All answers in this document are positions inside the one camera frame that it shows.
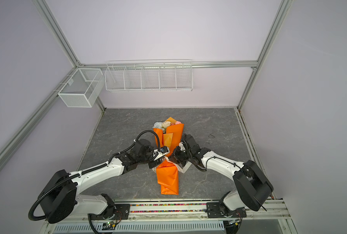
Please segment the cream fake rose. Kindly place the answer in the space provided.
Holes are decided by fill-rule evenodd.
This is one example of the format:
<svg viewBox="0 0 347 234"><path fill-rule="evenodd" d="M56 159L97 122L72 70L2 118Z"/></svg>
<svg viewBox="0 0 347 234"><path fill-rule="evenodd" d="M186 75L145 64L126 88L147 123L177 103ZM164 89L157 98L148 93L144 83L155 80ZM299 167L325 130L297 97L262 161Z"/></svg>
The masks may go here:
<svg viewBox="0 0 347 234"><path fill-rule="evenodd" d="M169 126L171 126L171 122L170 121L165 121L162 123L162 128L167 129Z"/></svg>

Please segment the white printed ribbon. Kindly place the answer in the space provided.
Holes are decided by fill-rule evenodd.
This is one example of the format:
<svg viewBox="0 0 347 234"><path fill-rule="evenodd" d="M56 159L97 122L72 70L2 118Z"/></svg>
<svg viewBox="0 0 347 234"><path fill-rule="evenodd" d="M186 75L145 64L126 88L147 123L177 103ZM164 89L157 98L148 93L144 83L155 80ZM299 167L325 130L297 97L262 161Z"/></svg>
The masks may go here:
<svg viewBox="0 0 347 234"><path fill-rule="evenodd" d="M163 160L162 163L159 166L156 166L152 169L153 172L156 172L157 168L160 167L175 167L180 173L186 173L186 171L190 168L190 166L192 165L191 162L187 162L185 163L184 166L180 166L178 164L173 163L172 161L170 161L168 159L168 157L164 156L159 158L160 160Z"/></svg>

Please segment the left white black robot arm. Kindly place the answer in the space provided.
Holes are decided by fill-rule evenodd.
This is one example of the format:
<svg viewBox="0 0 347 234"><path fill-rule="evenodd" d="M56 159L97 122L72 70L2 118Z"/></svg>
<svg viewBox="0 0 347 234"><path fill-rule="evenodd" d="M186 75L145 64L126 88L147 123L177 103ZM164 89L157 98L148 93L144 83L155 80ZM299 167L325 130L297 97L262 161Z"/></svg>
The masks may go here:
<svg viewBox="0 0 347 234"><path fill-rule="evenodd" d="M72 215L85 214L89 223L92 217L114 219L118 224L123 219L123 210L115 205L107 194L82 195L88 188L112 177L123 175L140 164L155 167L163 162L169 148L161 145L156 132L141 132L131 146L114 153L99 165L68 173L56 172L38 196L28 212L32 221L46 220L58 223Z"/></svg>

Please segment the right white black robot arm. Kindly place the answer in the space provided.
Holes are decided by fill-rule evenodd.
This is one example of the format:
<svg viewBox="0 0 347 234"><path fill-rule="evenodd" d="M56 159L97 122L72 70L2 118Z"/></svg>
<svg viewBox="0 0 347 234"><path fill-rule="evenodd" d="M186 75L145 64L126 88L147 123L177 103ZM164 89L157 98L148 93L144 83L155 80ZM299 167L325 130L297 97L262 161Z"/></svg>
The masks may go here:
<svg viewBox="0 0 347 234"><path fill-rule="evenodd" d="M274 191L271 182L254 161L234 161L208 148L200 148L191 135L183 135L168 160L180 169L191 163L202 172L213 170L235 183L236 190L226 193L219 200L215 206L217 211L210 208L211 214L242 217L240 210L245 207L257 212Z"/></svg>

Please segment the orange wrapping paper sheet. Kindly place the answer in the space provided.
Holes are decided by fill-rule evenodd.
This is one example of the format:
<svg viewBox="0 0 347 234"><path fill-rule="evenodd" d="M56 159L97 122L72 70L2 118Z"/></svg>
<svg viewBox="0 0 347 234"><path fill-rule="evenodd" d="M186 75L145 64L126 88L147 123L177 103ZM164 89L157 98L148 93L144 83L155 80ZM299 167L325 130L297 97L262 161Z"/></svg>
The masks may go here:
<svg viewBox="0 0 347 234"><path fill-rule="evenodd" d="M179 146L184 130L184 124L175 125L174 118L170 117L165 121L170 121L171 126L167 129L155 129L153 131L158 135L156 140L161 146L167 146L170 149L168 156L173 150ZM162 195L178 195L179 194L179 171L175 167L160 167L156 170L158 184L161 185Z"/></svg>

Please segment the white fake rose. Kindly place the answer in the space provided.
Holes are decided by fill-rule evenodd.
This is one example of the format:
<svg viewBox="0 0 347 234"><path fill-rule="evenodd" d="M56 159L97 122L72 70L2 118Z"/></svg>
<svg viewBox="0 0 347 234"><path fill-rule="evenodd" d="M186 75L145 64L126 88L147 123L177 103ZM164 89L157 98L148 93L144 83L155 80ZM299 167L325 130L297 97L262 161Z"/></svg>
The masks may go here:
<svg viewBox="0 0 347 234"><path fill-rule="evenodd" d="M155 122L154 125L153 125L153 128L155 129L164 129L163 127L163 122Z"/></svg>

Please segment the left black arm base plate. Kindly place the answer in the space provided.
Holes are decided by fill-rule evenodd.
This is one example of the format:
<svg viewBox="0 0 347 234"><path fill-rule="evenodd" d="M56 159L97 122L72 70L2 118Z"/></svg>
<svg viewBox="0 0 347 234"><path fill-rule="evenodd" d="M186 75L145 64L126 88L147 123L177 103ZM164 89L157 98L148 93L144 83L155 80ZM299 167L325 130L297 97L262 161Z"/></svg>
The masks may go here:
<svg viewBox="0 0 347 234"><path fill-rule="evenodd" d="M109 205L105 211L95 217L98 220L124 220L128 219L131 205L128 203Z"/></svg>

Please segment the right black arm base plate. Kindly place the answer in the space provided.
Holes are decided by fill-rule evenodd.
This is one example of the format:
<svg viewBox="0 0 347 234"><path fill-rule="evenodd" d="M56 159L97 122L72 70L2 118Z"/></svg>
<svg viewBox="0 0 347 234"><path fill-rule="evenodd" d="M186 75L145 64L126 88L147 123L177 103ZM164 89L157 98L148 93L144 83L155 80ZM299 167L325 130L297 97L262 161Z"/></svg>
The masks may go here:
<svg viewBox="0 0 347 234"><path fill-rule="evenodd" d="M219 202L207 202L206 213L208 218L246 218L246 210L244 207L234 211L228 210L225 205Z"/></svg>

